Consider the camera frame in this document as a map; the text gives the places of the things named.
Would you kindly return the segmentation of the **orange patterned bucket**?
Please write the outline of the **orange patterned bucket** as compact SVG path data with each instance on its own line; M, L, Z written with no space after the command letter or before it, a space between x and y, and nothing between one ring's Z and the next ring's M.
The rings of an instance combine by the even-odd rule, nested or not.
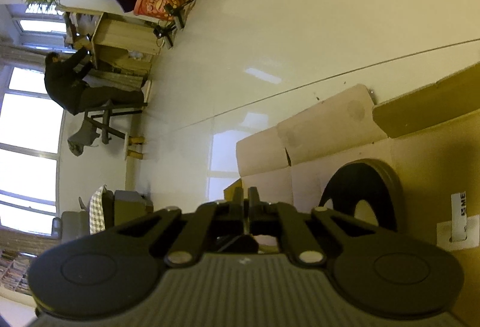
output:
M165 6L171 5L172 8L177 8L185 1L186 0L137 0L133 13L135 15L171 22L173 21L173 16L166 11Z

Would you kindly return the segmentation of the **white paper label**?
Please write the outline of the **white paper label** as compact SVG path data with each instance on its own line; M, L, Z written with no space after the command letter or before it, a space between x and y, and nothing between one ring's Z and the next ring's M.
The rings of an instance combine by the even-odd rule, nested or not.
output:
M450 251L465 242L468 238L467 225L466 194L465 192L452 194L451 220L437 224L437 246Z

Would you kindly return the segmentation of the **black white shoe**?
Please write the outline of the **black white shoe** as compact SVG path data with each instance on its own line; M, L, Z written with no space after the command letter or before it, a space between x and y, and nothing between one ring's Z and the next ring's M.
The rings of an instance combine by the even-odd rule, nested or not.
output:
M319 205L359 220L363 218L360 206L368 205L375 225L398 233L406 231L401 182L385 161L367 158L343 165L327 182Z

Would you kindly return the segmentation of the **wooden side shelf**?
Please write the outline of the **wooden side shelf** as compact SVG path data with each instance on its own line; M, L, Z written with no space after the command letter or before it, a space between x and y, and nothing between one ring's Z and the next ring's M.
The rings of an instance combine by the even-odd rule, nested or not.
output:
M92 44L92 62L98 68L147 75L160 54L162 43L153 32L153 22L94 10L67 11L63 18L65 44L74 48Z

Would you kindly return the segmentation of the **flattened brown cardboard sheet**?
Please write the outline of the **flattened brown cardboard sheet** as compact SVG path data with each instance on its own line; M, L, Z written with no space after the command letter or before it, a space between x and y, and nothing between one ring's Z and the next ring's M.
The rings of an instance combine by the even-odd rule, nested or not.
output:
M468 238L450 250L467 278L479 273L479 66L375 104L366 86L321 101L236 146L238 185L308 211L343 165L389 164L403 189L406 233L437 244L451 195L466 194Z

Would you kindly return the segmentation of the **seated person in black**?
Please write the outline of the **seated person in black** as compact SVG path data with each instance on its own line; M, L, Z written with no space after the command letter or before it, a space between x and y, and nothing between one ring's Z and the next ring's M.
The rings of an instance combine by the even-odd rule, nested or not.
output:
M72 56L63 60L56 52L45 56L44 84L50 99L72 115L86 109L114 105L142 105L145 101L142 90L126 91L110 86L92 87L85 77L95 67L88 61L77 70L89 53L89 47L82 46Z

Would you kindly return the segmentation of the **black tripod stand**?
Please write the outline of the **black tripod stand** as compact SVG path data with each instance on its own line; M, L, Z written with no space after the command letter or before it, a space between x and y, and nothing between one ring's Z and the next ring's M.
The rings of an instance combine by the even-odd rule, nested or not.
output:
M172 18L172 21L164 26L157 24L153 29L157 40L162 41L162 46L166 46L168 49L174 46L176 34L185 28L187 17L196 1L197 0L187 0L177 7L171 4L165 5L165 11Z

